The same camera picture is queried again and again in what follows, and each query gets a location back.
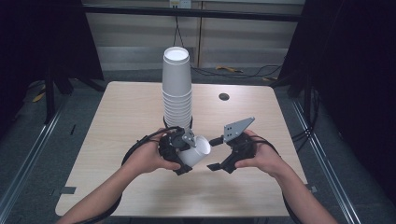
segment forearm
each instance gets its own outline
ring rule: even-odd
[[[96,217],[113,205],[138,174],[122,166],[114,175],[71,208],[58,223],[76,223]]]
[[[303,223],[337,223],[286,163],[275,179],[291,210]]]

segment floor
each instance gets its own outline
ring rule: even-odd
[[[251,78],[204,76],[192,71],[192,82],[264,86],[270,81],[262,78],[275,69],[244,69],[246,74],[257,74]],[[95,80],[103,86],[113,80],[161,81],[161,70],[106,71],[104,75],[105,81]],[[59,200],[56,192],[65,184],[103,96],[102,92],[95,91],[78,80],[73,79],[71,82],[75,88],[71,95],[56,93],[56,103],[60,109],[53,126],[43,125],[46,113],[45,98],[38,103],[31,102],[42,84],[34,83],[26,94],[24,107],[13,126],[1,139],[0,208],[3,210],[0,211],[0,223],[53,223],[59,218],[54,212]],[[304,122],[299,117],[299,105],[303,102],[302,97],[289,98],[287,91],[288,86],[275,88],[290,136],[296,136],[304,129]],[[40,147],[33,147],[43,131],[48,131],[49,135],[43,139]],[[356,160],[347,143],[340,138],[324,104],[319,104],[318,120],[311,138],[294,139],[295,147],[300,148],[298,155],[309,183],[308,187],[340,223],[396,223],[395,206]],[[27,164],[27,158],[33,162]],[[106,223],[189,221],[179,218],[111,217]],[[289,217],[219,217],[206,218],[202,223],[293,221]]]

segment stack of cups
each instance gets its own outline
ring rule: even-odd
[[[190,128],[191,96],[189,52],[169,48],[163,55],[163,118],[168,127]]]

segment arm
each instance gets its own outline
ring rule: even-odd
[[[254,132],[246,130],[253,139],[261,139]],[[252,159],[238,161],[236,168],[257,167],[275,178],[294,214],[303,223],[337,223],[329,212],[318,202],[305,187],[303,181],[294,170],[285,163],[269,146],[258,143],[256,155]]]
[[[158,168],[176,170],[180,165],[165,161],[158,152],[158,141],[163,133],[151,138],[138,148],[108,180],[74,205],[57,223],[76,223],[105,212],[121,196],[126,187],[139,175]]]

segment black cable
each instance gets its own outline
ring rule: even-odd
[[[269,147],[271,147],[274,152],[276,152],[276,154],[280,157],[279,153],[277,152],[276,148],[274,147],[274,145],[272,145],[270,142],[268,142],[267,140],[263,139],[263,140],[257,140],[257,141],[248,141],[246,143],[240,144],[240,146],[243,145],[247,145],[247,144],[254,144],[254,143],[264,143],[265,145],[268,145]]]
[[[283,64],[281,65],[265,65],[262,66],[254,75],[245,75],[245,74],[220,74],[220,73],[214,73],[210,71],[206,71],[202,68],[194,68],[191,66],[191,69],[195,71],[196,73],[203,75],[205,77],[228,77],[228,78],[250,78],[250,77],[259,77],[260,71],[265,68],[265,67],[276,67],[276,69],[270,73],[263,74],[261,75],[262,77],[270,76],[273,73],[275,73],[277,70],[279,70]]]
[[[173,45],[173,47],[175,46],[175,44],[176,44],[176,35],[177,35],[177,26],[176,26],[176,29],[175,29],[175,34],[174,34],[174,45]]]
[[[290,208],[290,205],[289,205],[288,201],[286,200],[285,195],[283,194],[283,192],[282,192],[282,198],[283,198],[283,203],[286,206],[286,210],[288,210],[289,215],[290,215],[291,219],[294,221],[294,223],[302,224],[303,222],[299,218],[297,218],[296,214]]]
[[[134,153],[135,150],[137,150],[138,148],[140,148],[141,146],[143,146],[144,144],[146,144],[147,142],[157,142],[155,140],[151,140],[151,137],[159,134],[159,133],[165,133],[168,132],[170,130],[174,130],[174,129],[180,129],[180,127],[169,127],[169,128],[165,128],[165,129],[161,129],[155,133],[152,133],[150,135],[146,135],[144,136],[141,140],[137,141],[129,150],[128,152],[125,154],[124,158],[122,159],[122,163],[121,166],[128,161],[129,157],[132,155],[132,153]],[[80,222],[76,222],[76,224],[91,224],[91,223],[96,223],[98,221],[101,221],[107,217],[109,217],[111,214],[113,214],[114,211],[116,211],[116,209],[118,208],[118,206],[120,205],[121,202],[121,198],[122,198],[122,194],[120,195],[120,197],[116,200],[116,202],[111,205],[111,207],[109,207],[104,213],[96,216],[96,217],[92,217]]]
[[[314,91],[314,98],[312,99],[312,104],[314,105],[314,118],[312,121],[310,121],[310,126],[308,128],[306,128],[305,130],[303,130],[301,133],[297,133],[296,135],[294,135],[291,139],[293,140],[293,142],[298,142],[302,139],[305,139],[303,141],[303,143],[299,146],[299,148],[296,150],[297,153],[300,152],[300,150],[303,148],[303,146],[305,145],[305,143],[308,141],[308,139],[311,137],[312,132],[315,129],[315,125],[316,122],[318,120],[318,110],[319,110],[319,96],[318,93],[316,91]]]
[[[177,17],[176,17],[176,28],[177,28],[177,31],[178,31],[178,36],[180,37],[181,47],[184,48],[183,38],[181,38],[181,33],[180,33],[180,28],[178,27]]]
[[[250,138],[252,138],[252,137],[258,137],[258,138],[260,138],[260,139],[262,139],[262,140],[265,140],[265,138],[263,138],[263,137],[261,137],[261,136],[258,136],[258,135],[249,135],[249,137],[250,137]]]

